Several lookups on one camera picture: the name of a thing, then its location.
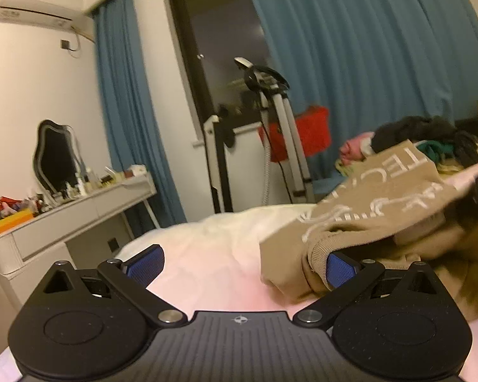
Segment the tan printed sweatshirt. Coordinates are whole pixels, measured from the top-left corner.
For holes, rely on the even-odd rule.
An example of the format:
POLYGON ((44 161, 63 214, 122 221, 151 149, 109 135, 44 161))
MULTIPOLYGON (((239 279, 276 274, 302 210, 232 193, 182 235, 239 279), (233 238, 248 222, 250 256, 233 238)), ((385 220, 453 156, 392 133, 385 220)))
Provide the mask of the tan printed sweatshirt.
POLYGON ((260 245, 262 280, 291 300, 331 290, 331 254, 405 269, 424 261, 465 317, 478 318, 478 164, 452 176, 410 141, 366 159, 309 211, 260 245))

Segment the black clothes pile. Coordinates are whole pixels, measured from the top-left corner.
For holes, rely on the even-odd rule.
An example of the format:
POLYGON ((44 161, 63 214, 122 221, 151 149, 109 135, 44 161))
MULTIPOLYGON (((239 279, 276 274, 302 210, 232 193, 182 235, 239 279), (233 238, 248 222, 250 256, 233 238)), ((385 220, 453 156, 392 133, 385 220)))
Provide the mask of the black clothes pile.
POLYGON ((405 117, 379 127, 371 140, 375 153, 389 149, 403 141, 438 141, 451 144, 453 153, 463 166, 478 163, 478 138, 458 129, 443 117, 405 117))

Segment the pink blue white duvet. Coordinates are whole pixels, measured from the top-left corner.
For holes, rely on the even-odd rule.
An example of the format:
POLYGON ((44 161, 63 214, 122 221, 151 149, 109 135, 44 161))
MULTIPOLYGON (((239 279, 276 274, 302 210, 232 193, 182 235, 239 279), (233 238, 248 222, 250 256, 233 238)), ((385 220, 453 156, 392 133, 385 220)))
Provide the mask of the pink blue white duvet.
POLYGON ((152 230, 117 254, 127 260, 152 244, 165 254, 163 271, 148 286, 188 316, 197 310, 273 311, 294 315, 313 301, 291 301, 262 282, 260 243, 310 209, 308 204, 262 206, 152 230))

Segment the pink garment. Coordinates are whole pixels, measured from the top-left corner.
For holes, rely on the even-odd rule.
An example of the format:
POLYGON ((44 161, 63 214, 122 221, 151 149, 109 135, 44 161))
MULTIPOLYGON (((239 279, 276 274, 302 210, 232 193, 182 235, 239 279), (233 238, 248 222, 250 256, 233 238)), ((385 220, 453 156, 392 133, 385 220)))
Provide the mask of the pink garment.
POLYGON ((371 146, 374 135, 374 132, 364 132, 342 144, 339 149, 339 158, 342 163, 348 166, 354 162, 363 161, 375 154, 371 146))

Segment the white dressing table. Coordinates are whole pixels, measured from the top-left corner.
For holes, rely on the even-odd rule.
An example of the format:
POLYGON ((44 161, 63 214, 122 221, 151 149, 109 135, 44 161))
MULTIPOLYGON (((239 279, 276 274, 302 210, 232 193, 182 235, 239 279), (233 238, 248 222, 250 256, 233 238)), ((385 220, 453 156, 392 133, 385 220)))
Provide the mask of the white dressing table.
POLYGON ((13 308, 22 307, 55 261, 92 268, 118 253, 134 239, 124 211, 141 204, 154 220, 148 198, 155 194, 149 174, 132 177, 1 233, 0 285, 13 308))

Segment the black framed wavy mirror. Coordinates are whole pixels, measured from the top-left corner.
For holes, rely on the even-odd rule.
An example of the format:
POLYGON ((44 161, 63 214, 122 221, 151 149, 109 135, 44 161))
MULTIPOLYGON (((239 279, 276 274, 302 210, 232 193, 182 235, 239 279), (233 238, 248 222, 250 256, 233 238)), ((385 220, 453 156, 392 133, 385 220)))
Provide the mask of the black framed wavy mirror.
POLYGON ((66 190, 67 184, 76 187, 76 176, 83 167, 73 128, 43 120, 37 128, 33 172, 44 192, 54 198, 66 190))

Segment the red fuzzy cloth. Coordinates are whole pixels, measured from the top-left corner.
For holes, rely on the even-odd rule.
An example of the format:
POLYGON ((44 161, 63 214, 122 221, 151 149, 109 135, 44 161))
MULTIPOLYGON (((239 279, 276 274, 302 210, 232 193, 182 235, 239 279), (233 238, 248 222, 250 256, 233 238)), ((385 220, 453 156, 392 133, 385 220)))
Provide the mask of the red fuzzy cloth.
MULTIPOLYGON (((311 105, 303 113, 287 115, 295 121, 306 157, 323 152, 330 147, 329 114, 328 108, 311 105)), ((268 123, 268 138, 271 141, 271 162, 287 160, 288 153, 279 123, 268 123)))

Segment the white folded treadmill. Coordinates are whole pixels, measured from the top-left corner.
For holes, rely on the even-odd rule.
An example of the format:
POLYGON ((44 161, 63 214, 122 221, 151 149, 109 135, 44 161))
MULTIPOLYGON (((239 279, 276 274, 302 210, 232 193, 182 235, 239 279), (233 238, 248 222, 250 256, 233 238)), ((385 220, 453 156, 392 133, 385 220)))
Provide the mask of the white folded treadmill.
POLYGON ((218 115, 212 115, 205 121, 203 133, 214 212, 216 214, 233 212, 225 153, 224 126, 218 115))

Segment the orange box on table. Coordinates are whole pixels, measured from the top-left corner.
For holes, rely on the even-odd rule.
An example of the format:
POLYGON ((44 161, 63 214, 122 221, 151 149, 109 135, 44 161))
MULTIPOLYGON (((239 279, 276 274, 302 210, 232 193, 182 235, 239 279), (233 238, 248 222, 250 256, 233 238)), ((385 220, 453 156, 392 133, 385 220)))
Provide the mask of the orange box on table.
POLYGON ((22 210, 16 214, 7 216, 0 220, 0 234, 19 226, 22 223, 26 223, 34 218, 32 212, 29 209, 22 210))

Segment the garment steamer on stand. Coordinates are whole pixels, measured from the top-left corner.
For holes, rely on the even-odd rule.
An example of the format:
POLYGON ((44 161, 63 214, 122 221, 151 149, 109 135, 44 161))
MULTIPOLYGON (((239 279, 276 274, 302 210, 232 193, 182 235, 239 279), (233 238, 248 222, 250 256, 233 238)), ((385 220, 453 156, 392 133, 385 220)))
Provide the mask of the garment steamer on stand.
POLYGON ((270 67, 254 65, 243 57, 235 57, 234 63, 244 72, 243 80, 250 91, 258 93, 260 98, 260 122, 264 132, 264 139, 268 142, 265 146, 265 166, 273 157, 273 135, 269 130, 268 112, 273 109, 275 120, 281 132, 286 150, 288 167, 292 177, 293 188, 288 190, 290 199, 295 203, 313 203, 315 195, 313 180, 310 175, 307 159, 296 120, 292 111, 287 92, 290 89, 288 81, 276 70, 270 67))

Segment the left blue curtain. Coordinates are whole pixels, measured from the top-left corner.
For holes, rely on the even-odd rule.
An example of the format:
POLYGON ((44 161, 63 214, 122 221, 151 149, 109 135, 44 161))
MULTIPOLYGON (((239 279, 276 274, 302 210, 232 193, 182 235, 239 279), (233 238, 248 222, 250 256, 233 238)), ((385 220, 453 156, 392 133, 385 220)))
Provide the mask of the left blue curtain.
POLYGON ((112 168, 144 165, 163 227, 186 217, 171 175, 148 86, 134 0, 106 0, 93 12, 97 81, 112 168))

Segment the blue curtain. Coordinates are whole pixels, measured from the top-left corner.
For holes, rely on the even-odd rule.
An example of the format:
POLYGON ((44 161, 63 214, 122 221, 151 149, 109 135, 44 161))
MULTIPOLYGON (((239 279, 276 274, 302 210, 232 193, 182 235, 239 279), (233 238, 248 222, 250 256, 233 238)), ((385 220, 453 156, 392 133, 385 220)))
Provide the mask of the blue curtain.
POLYGON ((186 217, 171 175, 148 86, 134 0, 106 0, 93 12, 97 81, 112 168, 144 165, 163 227, 186 217))
POLYGON ((348 139, 406 116, 473 117, 478 16, 470 0, 252 0, 295 113, 330 112, 329 177, 348 139))

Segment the right blue curtain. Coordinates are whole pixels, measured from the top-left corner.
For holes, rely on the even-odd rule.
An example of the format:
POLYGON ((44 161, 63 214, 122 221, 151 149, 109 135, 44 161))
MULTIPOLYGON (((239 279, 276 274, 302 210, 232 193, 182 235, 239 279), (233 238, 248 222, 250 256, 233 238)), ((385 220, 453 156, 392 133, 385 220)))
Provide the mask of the right blue curtain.
POLYGON ((329 177, 348 139, 406 116, 473 117, 478 16, 470 0, 252 0, 295 113, 330 112, 329 177))

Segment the dark window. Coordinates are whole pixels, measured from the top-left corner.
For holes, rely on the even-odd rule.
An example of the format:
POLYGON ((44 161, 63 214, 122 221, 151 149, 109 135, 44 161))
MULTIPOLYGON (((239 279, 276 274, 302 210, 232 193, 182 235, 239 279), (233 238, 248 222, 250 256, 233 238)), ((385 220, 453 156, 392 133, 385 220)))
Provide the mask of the dark window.
POLYGON ((169 0, 199 126, 212 115, 238 126, 259 118, 258 97, 235 63, 268 64, 270 53, 252 0, 169 0))

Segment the white air conditioner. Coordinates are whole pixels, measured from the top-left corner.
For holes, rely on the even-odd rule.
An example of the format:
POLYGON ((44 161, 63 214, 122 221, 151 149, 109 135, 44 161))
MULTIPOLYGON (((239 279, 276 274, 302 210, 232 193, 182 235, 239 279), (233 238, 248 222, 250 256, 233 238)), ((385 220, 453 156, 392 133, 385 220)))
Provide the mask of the white air conditioner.
POLYGON ((0 0, 0 22, 83 32, 91 28, 83 0, 0 0))

